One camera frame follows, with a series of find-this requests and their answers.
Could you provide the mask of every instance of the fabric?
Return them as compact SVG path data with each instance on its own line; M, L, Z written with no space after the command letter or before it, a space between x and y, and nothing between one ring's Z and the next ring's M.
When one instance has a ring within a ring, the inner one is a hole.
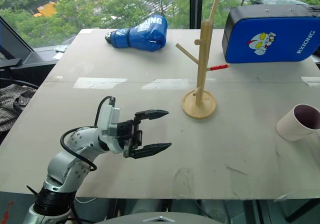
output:
M11 129L36 91L17 84L0 89L0 132Z

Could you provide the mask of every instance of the paper cup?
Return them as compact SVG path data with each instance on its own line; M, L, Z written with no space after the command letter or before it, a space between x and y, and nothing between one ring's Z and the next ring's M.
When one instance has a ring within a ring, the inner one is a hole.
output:
M298 141L320 130L320 111L307 104L294 106L276 124L278 134L287 141Z

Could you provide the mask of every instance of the white table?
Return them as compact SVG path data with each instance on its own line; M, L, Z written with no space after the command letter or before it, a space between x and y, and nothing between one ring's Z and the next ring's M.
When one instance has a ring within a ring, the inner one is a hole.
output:
M172 146L137 160L100 155L95 161L98 170L87 176L78 196L278 200L320 196L318 136L290 143L275 128L295 104L320 108L320 89L301 80L320 76L310 58L233 64L208 72L206 89L218 107L211 117L196 120L183 112L181 101L196 86L197 65L175 44L197 56L193 43L200 31L168 30L167 45L157 52L115 49L104 39L107 31L81 31L18 118L0 146L0 191L29 193L26 185L40 190L49 161L62 149L61 134L92 125L100 100L112 95L121 108L121 121L147 109L169 111L161 119L145 120L141 128L144 144L172 142ZM222 36L223 30L213 31L210 66L225 63ZM83 83L74 86L79 78L94 79L80 88ZM96 78L119 82L96 85L100 80Z

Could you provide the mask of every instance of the boxing glove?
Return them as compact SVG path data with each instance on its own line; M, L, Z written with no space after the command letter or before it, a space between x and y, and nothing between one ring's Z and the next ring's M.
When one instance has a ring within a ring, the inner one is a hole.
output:
M154 52L166 45L168 23L161 15L153 15L140 25L108 32L105 40L114 48L137 48Z

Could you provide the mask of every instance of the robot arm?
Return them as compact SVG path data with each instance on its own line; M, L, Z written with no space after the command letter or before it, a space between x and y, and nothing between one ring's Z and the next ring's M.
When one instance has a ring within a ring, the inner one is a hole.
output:
M62 135L60 144L64 150L50 161L43 187L23 224L64 224L77 190L88 173L97 169L93 161L98 155L108 151L115 154L123 152L125 158L137 159L153 156L171 145L157 143L138 149L142 145L141 120L160 118L168 114L167 111L141 111L133 120L119 122L120 109L115 108L115 98L108 98L109 104L100 103L94 126L75 128ZM65 144L68 134L71 135Z

